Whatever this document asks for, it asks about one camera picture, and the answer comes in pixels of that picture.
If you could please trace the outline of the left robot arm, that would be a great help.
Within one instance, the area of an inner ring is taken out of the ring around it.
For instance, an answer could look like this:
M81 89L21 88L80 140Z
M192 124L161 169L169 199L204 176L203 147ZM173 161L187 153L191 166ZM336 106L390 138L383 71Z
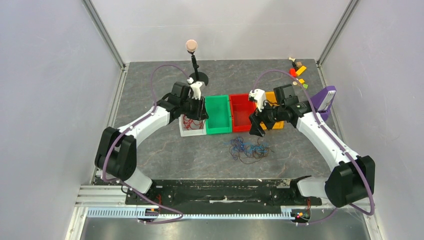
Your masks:
M107 127L103 130L94 164L102 169L103 179L128 185L138 191L137 197L144 204L152 204L157 191L151 187L153 181L138 166L137 148L154 132L165 127L182 115L195 121L208 119L202 90L207 83L193 81L175 82L171 92L165 94L144 115L120 128Z

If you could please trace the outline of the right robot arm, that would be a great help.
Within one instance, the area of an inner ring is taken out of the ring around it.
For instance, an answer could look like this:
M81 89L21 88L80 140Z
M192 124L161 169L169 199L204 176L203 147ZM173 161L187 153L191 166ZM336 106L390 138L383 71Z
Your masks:
M311 100L303 102L294 92L291 84L274 88L276 106L267 101L264 90L249 92L249 101L256 109L249 116L249 133L263 137L261 125L271 129L275 123L286 121L305 135L328 164L331 174L328 178L303 176L295 179L289 189L289 199L302 204L309 197L328 199L335 207L372 198L375 187L375 162L366 155L360 156L348 147L326 124L336 88L325 87Z

